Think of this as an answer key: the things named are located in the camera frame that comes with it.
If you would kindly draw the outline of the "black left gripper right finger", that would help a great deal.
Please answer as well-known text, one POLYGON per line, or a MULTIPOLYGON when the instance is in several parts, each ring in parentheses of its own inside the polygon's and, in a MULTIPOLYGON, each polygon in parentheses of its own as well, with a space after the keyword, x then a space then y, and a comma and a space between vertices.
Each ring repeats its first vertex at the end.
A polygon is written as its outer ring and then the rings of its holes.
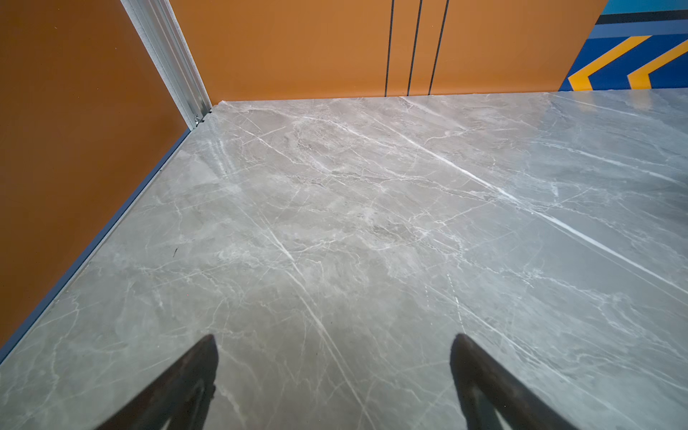
POLYGON ((467 334, 458 333, 451 345, 450 369, 467 428, 575 428, 467 334))

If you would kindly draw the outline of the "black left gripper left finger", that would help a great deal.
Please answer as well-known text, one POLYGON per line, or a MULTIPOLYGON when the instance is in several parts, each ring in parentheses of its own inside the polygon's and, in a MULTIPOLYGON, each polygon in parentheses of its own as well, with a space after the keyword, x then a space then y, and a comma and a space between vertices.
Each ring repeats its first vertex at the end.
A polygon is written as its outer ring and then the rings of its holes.
POLYGON ((202 429, 219 365, 213 335, 203 336, 100 429, 202 429))

